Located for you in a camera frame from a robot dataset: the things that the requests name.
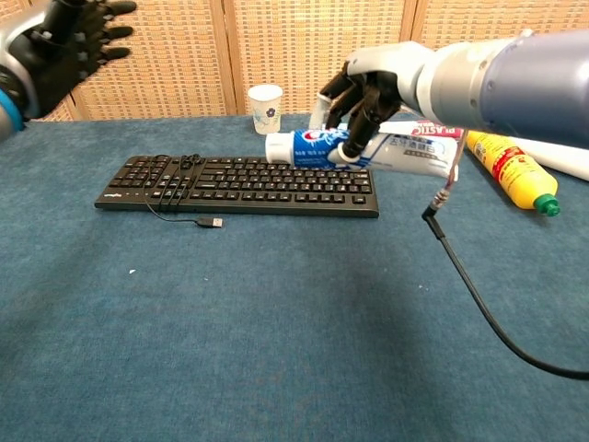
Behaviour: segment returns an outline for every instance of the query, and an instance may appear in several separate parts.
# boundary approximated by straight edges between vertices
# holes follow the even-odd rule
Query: toothpaste tube cap
[[[287,162],[293,164],[293,142],[295,133],[267,134],[266,135],[266,159],[269,163]]]
[[[538,196],[534,201],[534,206],[541,214],[547,216],[556,216],[560,213],[559,200],[549,193]]]

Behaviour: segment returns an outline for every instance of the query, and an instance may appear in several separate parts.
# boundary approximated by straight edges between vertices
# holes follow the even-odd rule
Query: green bottle cap
[[[550,193],[538,196],[534,201],[534,207],[536,207],[536,210],[541,214],[546,214],[548,216],[556,216],[560,213],[559,200]]]

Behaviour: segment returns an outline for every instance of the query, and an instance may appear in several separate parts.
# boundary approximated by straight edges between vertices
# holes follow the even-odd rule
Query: usb connector
[[[205,228],[220,228],[223,227],[223,218],[208,218],[201,217],[194,221],[197,226]]]

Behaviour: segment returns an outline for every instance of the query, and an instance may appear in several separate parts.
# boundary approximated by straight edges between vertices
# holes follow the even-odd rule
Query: white tube cap
[[[269,163],[286,161],[293,164],[293,141],[295,133],[267,134],[266,135],[266,160]]]

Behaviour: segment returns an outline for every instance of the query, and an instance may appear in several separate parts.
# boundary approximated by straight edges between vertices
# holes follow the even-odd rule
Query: blue felt surface
[[[2,440],[589,439],[589,386],[509,352],[421,221],[440,179],[377,172],[378,219],[199,229],[93,202],[132,155],[263,155],[248,117],[34,123],[0,149]],[[514,339],[589,369],[589,183],[555,174],[542,218],[467,155],[439,219]]]

